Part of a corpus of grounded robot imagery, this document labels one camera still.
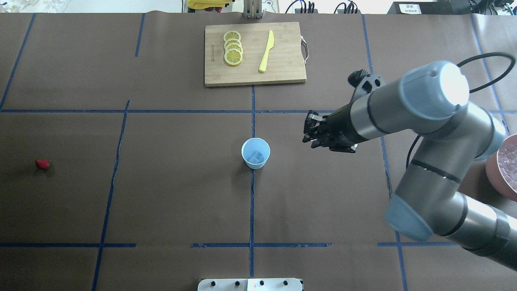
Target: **bowl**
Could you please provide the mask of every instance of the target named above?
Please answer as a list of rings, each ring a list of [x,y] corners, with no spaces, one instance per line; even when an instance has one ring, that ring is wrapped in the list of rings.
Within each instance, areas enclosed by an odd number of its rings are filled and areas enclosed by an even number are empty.
[[[517,201],[517,134],[505,139],[501,148],[486,160],[485,168],[492,186]]]

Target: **wooden cutting board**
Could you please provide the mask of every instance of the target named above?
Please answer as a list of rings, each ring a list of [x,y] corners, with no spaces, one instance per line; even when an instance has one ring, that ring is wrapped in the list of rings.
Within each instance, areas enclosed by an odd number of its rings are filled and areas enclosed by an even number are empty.
[[[269,31],[275,46],[269,51],[267,70],[259,72]],[[244,58],[238,66],[224,62],[223,35],[238,31]],[[205,27],[205,86],[302,83],[307,80],[301,53],[298,22],[208,25]]]

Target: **red strawberry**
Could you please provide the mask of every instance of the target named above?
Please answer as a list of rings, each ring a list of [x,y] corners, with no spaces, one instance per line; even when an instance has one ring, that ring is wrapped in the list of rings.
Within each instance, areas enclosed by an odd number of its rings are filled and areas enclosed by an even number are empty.
[[[41,158],[36,160],[36,167],[40,170],[46,170],[50,167],[50,162],[47,159]]]

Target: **plastic knife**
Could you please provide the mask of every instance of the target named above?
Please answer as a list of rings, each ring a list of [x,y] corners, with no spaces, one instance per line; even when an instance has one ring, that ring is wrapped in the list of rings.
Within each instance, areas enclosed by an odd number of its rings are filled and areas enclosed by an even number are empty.
[[[264,56],[262,57],[262,61],[260,62],[260,66],[258,66],[259,72],[265,72],[267,68],[267,59],[269,57],[269,50],[273,48],[275,45],[275,35],[273,31],[269,31],[269,36],[267,38],[266,50],[264,51]]]

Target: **label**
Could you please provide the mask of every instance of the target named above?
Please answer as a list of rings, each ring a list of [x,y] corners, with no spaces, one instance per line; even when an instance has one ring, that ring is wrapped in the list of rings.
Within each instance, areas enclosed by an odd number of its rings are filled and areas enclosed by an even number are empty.
[[[215,54],[215,45],[212,43],[212,45],[210,46],[210,60],[212,62],[215,62],[216,61],[216,54]]]
[[[422,14],[418,4],[399,4],[400,12],[404,14]]]

